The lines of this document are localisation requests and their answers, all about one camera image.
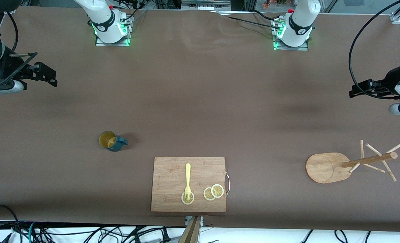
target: gray floor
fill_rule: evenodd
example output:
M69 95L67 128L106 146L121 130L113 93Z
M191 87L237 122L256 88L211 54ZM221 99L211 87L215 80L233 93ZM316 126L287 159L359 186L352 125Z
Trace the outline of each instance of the gray floor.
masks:
M332 13L338 14L366 14L366 13L377 13L382 8L395 2L395 0L338 0L334 8L331 10ZM49 7L80 7L73 0L32 0L32 6L49 6ZM391 8L385 13L389 14L393 12L400 4L396 7Z

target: blue mug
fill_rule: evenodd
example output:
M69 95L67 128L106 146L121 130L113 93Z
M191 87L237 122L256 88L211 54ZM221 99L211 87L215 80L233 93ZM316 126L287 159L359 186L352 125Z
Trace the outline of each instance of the blue mug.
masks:
M98 139L99 144L102 148L110 150L112 152L119 151L123 146L128 144L128 141L123 138L119 137L112 131L105 131L103 132Z

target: brown table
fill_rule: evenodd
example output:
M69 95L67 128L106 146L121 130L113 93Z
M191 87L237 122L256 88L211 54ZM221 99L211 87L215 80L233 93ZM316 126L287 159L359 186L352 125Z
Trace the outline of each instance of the brown table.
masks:
M150 211L154 157L226 157L228 210L207 224L400 231L400 149L395 183L362 166L325 185L305 173L312 154L400 143L391 102L348 98L348 50L370 15L319 15L309 51L274 51L270 29L206 11L149 11L126 48L94 46L82 9L14 17L17 52L59 80L0 96L0 203L20 220L180 225L185 214ZM10 21L1 32L11 46ZM359 82L382 79L400 65L400 26L380 16L353 61ZM106 130L128 149L101 149Z

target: fork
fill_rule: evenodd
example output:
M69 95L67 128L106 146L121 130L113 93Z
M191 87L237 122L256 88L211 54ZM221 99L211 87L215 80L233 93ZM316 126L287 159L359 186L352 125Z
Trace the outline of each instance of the fork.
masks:
M191 198L190 173L191 173L191 164L187 163L185 165L185 175L187 177L187 186L185 187L185 194L183 195L183 198L185 201L189 201L189 199Z

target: lemon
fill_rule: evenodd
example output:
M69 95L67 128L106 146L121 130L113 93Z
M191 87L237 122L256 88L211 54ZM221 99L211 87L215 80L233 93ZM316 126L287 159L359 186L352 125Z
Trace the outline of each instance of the lemon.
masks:
M206 189L204 189L203 197L206 200L214 200L215 199L215 197L212 195L211 187L207 187Z
M193 193L193 192L191 192L191 197L189 198L189 200L185 200L185 199L183 198L184 195L185 195L185 192L183 192L183 193L182 193L182 196L180 197L180 199L182 200L182 203L183 203L183 204L190 205L191 203L194 202L194 193Z
M211 187L212 196L219 198L224 195L224 188L220 184L215 184Z

